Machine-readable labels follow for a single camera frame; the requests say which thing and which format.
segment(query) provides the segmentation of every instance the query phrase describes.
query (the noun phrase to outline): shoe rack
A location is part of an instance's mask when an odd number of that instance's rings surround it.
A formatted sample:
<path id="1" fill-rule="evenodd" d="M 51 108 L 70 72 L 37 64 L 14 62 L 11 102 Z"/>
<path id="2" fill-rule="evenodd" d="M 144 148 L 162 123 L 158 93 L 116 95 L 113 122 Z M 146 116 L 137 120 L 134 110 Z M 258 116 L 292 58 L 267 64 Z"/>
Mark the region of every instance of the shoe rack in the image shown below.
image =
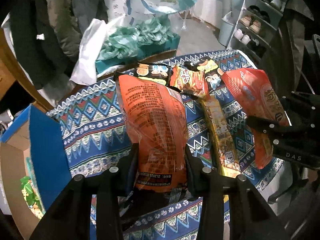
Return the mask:
<path id="1" fill-rule="evenodd" d="M 259 15 L 256 15 L 255 13 L 249 11 L 248 8 L 251 5 L 258 6 L 261 11 L 267 12 L 270 18 L 270 23 L 263 20 Z M 261 23 L 261 29 L 259 33 L 255 33 L 253 30 L 245 26 L 240 21 L 240 19 L 242 19 L 246 15 L 253 17 L 255 20 L 258 20 Z M 258 65 L 261 58 L 257 55 L 255 51 L 253 51 L 247 45 L 243 44 L 240 40 L 234 37 L 234 34 L 237 29 L 244 30 L 245 34 L 249 35 L 252 39 L 258 40 L 260 46 L 263 46 L 266 49 L 268 49 L 270 47 L 270 42 L 278 29 L 279 21 L 282 16 L 283 14 L 280 10 L 272 7 L 269 3 L 263 0 L 244 0 L 227 48 L 243 50 L 244 53 L 251 57 L 254 63 Z"/>

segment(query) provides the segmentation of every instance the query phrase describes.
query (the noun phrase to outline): beige shoe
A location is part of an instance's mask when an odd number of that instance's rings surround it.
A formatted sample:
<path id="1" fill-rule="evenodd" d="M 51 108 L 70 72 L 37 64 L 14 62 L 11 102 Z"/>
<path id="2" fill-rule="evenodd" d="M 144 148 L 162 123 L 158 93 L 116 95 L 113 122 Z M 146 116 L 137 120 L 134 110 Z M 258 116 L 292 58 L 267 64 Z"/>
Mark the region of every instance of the beige shoe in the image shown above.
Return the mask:
<path id="1" fill-rule="evenodd" d="M 243 18 L 240 19 L 240 22 L 246 26 L 249 27 L 250 26 L 250 22 L 251 22 L 251 17 L 249 15 L 244 16 Z"/>
<path id="2" fill-rule="evenodd" d="M 255 33 L 259 34 L 261 30 L 261 22 L 255 20 L 253 24 L 249 27 L 250 30 L 254 31 Z"/>

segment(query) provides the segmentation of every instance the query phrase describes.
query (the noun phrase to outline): red snack bag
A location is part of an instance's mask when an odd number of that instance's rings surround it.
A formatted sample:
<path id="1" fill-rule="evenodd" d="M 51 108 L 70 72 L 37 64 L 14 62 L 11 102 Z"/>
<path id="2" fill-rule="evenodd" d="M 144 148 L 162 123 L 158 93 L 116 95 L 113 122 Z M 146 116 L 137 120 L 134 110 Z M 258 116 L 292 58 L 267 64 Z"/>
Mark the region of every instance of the red snack bag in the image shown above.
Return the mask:
<path id="1" fill-rule="evenodd" d="M 278 121 L 288 126 L 284 109 L 263 70 L 241 68 L 227 71 L 222 80 L 247 115 Z M 255 162 L 259 169 L 272 159 L 272 147 L 268 136 L 252 129 L 255 145 Z"/>
<path id="2" fill-rule="evenodd" d="M 170 78 L 170 86 L 178 88 L 181 93 L 209 98 L 208 84 L 204 80 L 203 71 L 191 71 L 177 65 L 174 66 Z"/>
<path id="3" fill-rule="evenodd" d="M 188 129 L 180 94 L 130 75 L 119 76 L 116 91 L 130 140 L 139 143 L 135 186 L 168 192 L 184 184 Z"/>

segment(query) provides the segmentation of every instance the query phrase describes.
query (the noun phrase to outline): teal box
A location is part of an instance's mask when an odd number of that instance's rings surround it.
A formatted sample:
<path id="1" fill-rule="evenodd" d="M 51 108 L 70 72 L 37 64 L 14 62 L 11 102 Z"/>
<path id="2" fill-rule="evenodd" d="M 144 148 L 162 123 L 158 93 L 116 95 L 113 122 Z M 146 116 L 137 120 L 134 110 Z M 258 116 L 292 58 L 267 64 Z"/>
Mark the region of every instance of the teal box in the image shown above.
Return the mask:
<path id="1" fill-rule="evenodd" d="M 166 43 L 162 45 L 144 45 L 139 49 L 138 55 L 136 57 L 129 57 L 125 59 L 111 58 L 106 60 L 96 60 L 95 65 L 97 72 L 100 74 L 109 67 L 115 65 L 125 65 L 135 61 L 142 60 L 146 57 L 150 57 L 152 55 L 159 54 L 164 51 L 177 49 L 180 42 L 180 36 L 178 34 L 174 34 L 174 37 L 168 40 Z"/>

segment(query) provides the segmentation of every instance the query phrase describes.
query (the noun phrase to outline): gray floor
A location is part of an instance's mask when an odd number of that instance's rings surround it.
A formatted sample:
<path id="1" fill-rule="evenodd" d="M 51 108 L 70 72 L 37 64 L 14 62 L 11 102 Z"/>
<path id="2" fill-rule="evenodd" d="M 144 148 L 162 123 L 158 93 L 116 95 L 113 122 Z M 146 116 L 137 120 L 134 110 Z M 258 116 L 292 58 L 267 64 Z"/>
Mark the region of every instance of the gray floor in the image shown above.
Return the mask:
<path id="1" fill-rule="evenodd" d="M 186 29 L 181 31 L 181 39 L 177 56 L 213 50 L 223 50 L 225 47 L 220 44 L 214 35 L 215 29 L 206 23 L 194 19 L 187 19 Z"/>

